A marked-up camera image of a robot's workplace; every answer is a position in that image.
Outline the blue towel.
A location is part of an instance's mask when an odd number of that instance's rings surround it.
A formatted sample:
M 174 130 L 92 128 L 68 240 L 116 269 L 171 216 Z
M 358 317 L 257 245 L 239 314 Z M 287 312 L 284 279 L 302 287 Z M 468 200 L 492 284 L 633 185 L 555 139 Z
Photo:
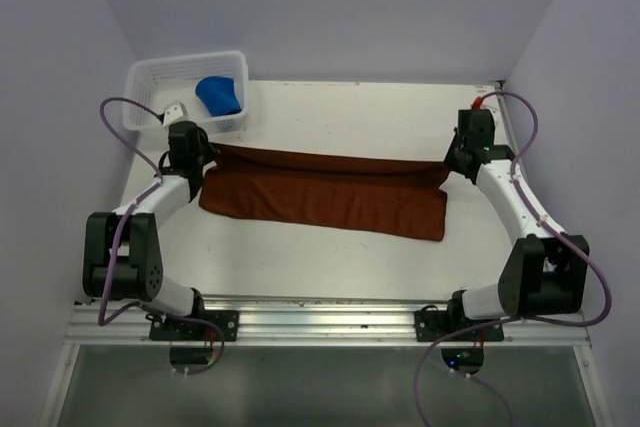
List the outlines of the blue towel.
M 205 77 L 196 85 L 195 95 L 211 117 L 235 115 L 241 112 L 232 78 Z

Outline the brown towel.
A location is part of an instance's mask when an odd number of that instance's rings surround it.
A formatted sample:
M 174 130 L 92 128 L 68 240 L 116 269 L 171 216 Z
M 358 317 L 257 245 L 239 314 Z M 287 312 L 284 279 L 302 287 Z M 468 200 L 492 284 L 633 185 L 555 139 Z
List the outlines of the brown towel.
M 440 242 L 449 171 L 440 162 L 218 145 L 201 209 L 234 219 L 367 231 Z

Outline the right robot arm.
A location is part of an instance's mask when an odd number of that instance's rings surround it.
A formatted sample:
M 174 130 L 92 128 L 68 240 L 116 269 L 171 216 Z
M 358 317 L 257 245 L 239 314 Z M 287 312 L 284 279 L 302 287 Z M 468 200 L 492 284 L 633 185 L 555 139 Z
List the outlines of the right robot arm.
M 568 236 L 548 216 L 522 177 L 512 149 L 494 139 L 491 112 L 460 110 L 444 159 L 446 168 L 486 197 L 512 244 L 498 280 L 456 291 L 447 302 L 445 326 L 461 340 L 476 333 L 484 320 L 574 314 L 583 300 L 586 261 L 559 238 L 585 254 L 588 243 L 580 235 Z

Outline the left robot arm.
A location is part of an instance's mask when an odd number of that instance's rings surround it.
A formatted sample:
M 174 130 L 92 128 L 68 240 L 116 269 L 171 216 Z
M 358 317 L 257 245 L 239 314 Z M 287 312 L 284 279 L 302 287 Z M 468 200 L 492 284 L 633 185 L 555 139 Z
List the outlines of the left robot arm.
M 207 314 L 197 308 L 198 292 L 164 273 L 159 230 L 191 203 L 204 183 L 204 168 L 217 155 L 196 123 L 180 121 L 168 129 L 169 164 L 133 201 L 111 212 L 97 212 L 86 223 L 82 287 L 100 301 L 98 324 L 139 307 L 173 316 L 185 339 L 201 337 Z

